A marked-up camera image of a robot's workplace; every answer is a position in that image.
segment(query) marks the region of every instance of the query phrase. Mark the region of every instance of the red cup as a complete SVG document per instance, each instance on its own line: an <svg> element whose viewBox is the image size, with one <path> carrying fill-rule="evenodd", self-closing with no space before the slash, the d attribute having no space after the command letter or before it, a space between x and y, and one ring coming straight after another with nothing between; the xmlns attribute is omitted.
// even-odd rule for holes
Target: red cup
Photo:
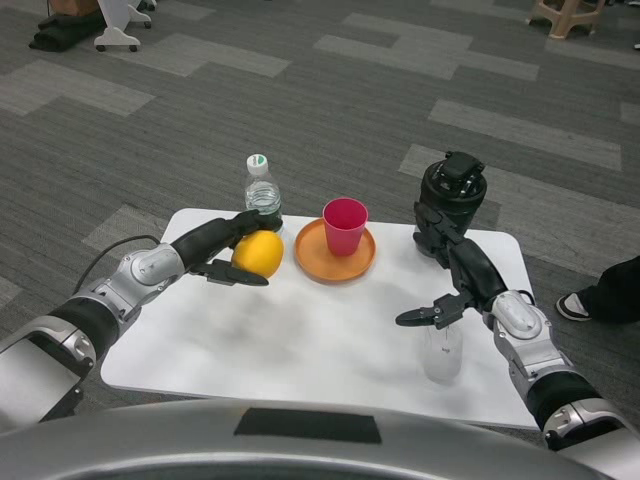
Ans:
<svg viewBox="0 0 640 480"><path fill-rule="evenodd" d="M336 198L325 205L322 218L331 253L339 257L355 253L369 218L367 207L353 198Z"/></svg>

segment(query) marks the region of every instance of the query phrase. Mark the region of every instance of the black pants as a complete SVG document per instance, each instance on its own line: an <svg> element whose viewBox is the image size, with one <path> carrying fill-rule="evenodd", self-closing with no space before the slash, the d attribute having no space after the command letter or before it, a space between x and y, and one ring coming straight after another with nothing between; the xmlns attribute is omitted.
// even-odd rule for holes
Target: black pants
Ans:
<svg viewBox="0 0 640 480"><path fill-rule="evenodd" d="M578 292L589 315L608 323L640 320L640 257L608 268L597 286Z"/></svg>

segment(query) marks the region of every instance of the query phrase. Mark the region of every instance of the lemon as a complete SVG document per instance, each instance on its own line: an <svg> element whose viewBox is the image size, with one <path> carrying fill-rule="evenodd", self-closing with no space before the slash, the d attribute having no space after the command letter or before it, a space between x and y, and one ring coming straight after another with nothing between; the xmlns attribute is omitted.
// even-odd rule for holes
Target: lemon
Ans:
<svg viewBox="0 0 640 480"><path fill-rule="evenodd" d="M259 230L240 240L231 257L231 264L269 278L278 270L283 255L282 239L271 231Z"/></svg>

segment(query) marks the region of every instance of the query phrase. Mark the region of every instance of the shoe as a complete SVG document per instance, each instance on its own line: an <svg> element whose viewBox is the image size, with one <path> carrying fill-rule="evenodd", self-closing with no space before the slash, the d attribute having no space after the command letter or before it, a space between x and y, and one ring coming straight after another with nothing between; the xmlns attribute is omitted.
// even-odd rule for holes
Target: shoe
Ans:
<svg viewBox="0 0 640 480"><path fill-rule="evenodd" d="M575 293L565 295L558 300L556 302L556 310L558 310L558 313L564 318L573 320L574 322L586 322L587 320L591 320L589 312L584 309L578 295Z"/></svg>

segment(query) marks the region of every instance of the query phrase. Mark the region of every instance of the orange plate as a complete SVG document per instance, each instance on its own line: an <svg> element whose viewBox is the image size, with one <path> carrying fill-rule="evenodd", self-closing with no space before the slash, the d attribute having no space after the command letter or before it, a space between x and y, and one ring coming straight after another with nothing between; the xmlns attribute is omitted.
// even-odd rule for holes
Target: orange plate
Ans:
<svg viewBox="0 0 640 480"><path fill-rule="evenodd" d="M344 282L366 272L376 256L376 242L365 229L358 250L348 257L336 257L329 251L324 221L319 218L306 225L296 237L296 260L316 280Z"/></svg>

